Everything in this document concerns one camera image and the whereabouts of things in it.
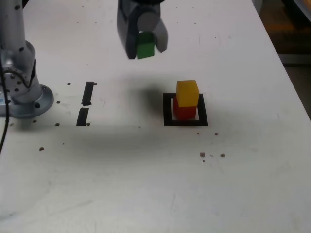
black square outline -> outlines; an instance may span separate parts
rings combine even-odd
[[[198,120],[172,120],[171,99],[175,96],[175,93],[163,93],[164,126],[208,126],[203,94],[199,95]]]

gray floor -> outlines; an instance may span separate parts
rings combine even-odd
[[[311,119],[311,66],[285,67],[285,69]]]

green cube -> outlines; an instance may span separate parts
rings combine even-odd
[[[155,38],[152,33],[140,33],[137,43],[137,58],[143,59],[155,55]]]

black cable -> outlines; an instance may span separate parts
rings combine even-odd
[[[4,140],[6,137],[6,132],[8,131],[9,127],[9,118],[10,118],[10,113],[9,113],[9,100],[8,100],[8,93],[6,90],[6,85],[5,85],[5,78],[4,78],[4,73],[3,73],[3,67],[2,67],[2,61],[1,61],[1,56],[0,56],[0,77],[1,77],[1,82],[2,82],[2,91],[4,94],[4,101],[5,101],[5,126],[2,134],[2,139],[0,143],[0,154],[2,152]]]
[[[16,71],[12,71],[12,70],[6,70],[6,71],[4,71],[4,74],[15,74],[15,75],[17,75],[17,76],[22,80],[24,86],[25,86],[27,89],[29,89],[29,88],[31,87],[31,84],[32,84],[33,79],[34,79],[34,77],[31,77],[31,78],[30,78],[29,85],[27,86],[24,77],[23,77],[20,73],[18,73],[18,72],[16,72]]]

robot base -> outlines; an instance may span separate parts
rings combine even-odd
[[[37,117],[45,113],[53,105],[53,92],[44,85],[40,85],[42,95],[35,101],[29,104],[14,104],[8,96],[10,108],[10,116],[16,119],[29,119]],[[5,102],[4,95],[0,95],[0,117],[5,117]]]

